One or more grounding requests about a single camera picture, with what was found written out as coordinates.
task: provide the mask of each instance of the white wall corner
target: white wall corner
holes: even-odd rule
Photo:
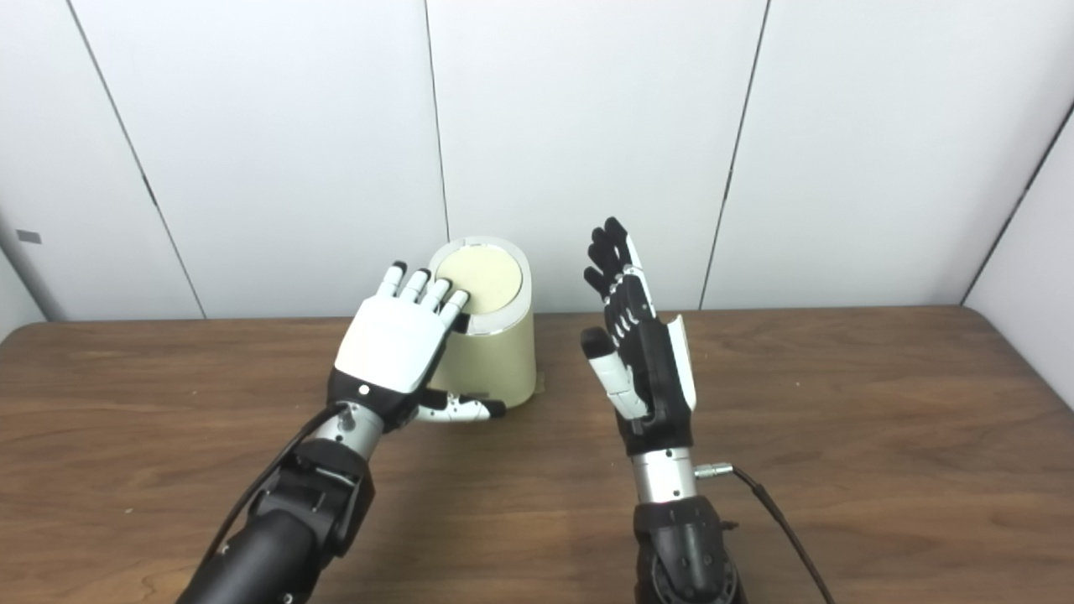
[[[0,251],[0,342],[24,325],[43,320],[45,317],[23,279]]]
[[[990,320],[1066,404],[1074,406],[1072,225],[1074,126],[1068,126],[966,304]]]

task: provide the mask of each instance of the wood grain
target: wood grain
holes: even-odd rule
[[[687,315],[695,461],[766,484],[843,604],[1063,603],[1074,417],[958,307]],[[546,390],[488,425],[386,437],[316,603],[633,600],[634,486],[577,348],[538,317]],[[322,404],[337,319],[48,323],[0,346],[5,601],[173,602],[222,515]],[[754,604],[819,599],[731,478]]]

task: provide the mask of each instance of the black cable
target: black cable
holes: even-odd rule
[[[272,463],[270,463],[268,466],[265,468],[252,483],[250,483],[250,486],[246,488],[246,491],[243,492],[242,497],[238,498],[238,501],[235,502],[235,505],[232,506],[231,512],[229,512],[228,516],[224,517],[223,523],[220,524],[220,529],[216,532],[216,536],[213,537],[213,542],[209,543],[208,549],[205,550],[205,556],[202,557],[202,561],[198,565],[199,569],[204,566],[205,563],[216,555],[216,550],[220,548],[220,544],[222,544],[224,537],[228,536],[228,531],[230,531],[231,526],[235,523],[235,519],[238,518],[238,515],[242,514],[243,509],[250,502],[250,499],[258,492],[258,489],[261,488],[261,485],[263,485],[264,481],[272,476],[272,473],[276,471],[280,462],[284,461],[284,458],[291,455],[294,447],[299,446],[299,443],[301,443],[306,436],[313,434],[314,431],[328,421],[330,417],[339,413],[339,408],[345,404],[346,403],[340,401],[317,412],[317,415],[310,418],[309,421],[307,421],[302,429],[299,430],[299,432],[290,441],[288,441],[286,445],[284,445],[284,448],[280,449],[279,454],[276,455],[276,458],[272,460]]]
[[[802,545],[802,542],[798,541],[798,535],[795,534],[795,530],[790,528],[790,523],[787,522],[783,513],[780,512],[780,507],[775,505],[775,502],[772,501],[771,497],[769,497],[765,487],[738,468],[732,466],[731,472],[734,472],[740,480],[750,487],[750,490],[753,491],[753,494],[756,495],[758,501],[760,501],[760,504],[765,506],[765,509],[772,515],[772,519],[775,520],[780,528],[783,529],[783,532],[786,533],[787,540],[790,541],[790,545],[798,553],[798,558],[801,559],[802,564],[806,565],[806,570],[809,571],[810,576],[813,577],[813,583],[816,584],[816,588],[821,590],[821,595],[824,596],[824,601],[827,604],[836,604],[836,600],[832,599],[831,592],[828,591],[828,586],[825,585],[824,578],[821,576],[821,571],[816,570],[816,565],[813,564],[813,560],[811,560],[809,553],[806,552],[806,547]]]

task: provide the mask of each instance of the robotic arm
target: robotic arm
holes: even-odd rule
[[[723,522],[697,493],[690,419],[697,397],[682,317],[656,316],[641,260],[615,218],[593,231],[585,281],[604,301],[605,328],[582,351],[615,407],[634,466],[638,604],[745,604],[724,549]],[[722,473],[723,465],[708,466]]]
[[[425,387],[469,294],[444,301],[451,283],[429,284],[425,269],[401,288],[405,274],[396,262],[362,302],[329,376],[328,406],[247,489],[177,604],[302,604],[347,553],[373,503],[368,462],[382,434],[415,419],[505,414],[500,401]],[[220,547],[247,502],[246,524]]]

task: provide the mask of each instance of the beige container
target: beige container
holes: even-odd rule
[[[502,239],[465,238],[437,250],[429,269],[470,293],[463,307],[470,316],[466,332],[451,332],[430,387],[498,399],[508,407],[526,402],[537,384],[537,363],[525,255]]]

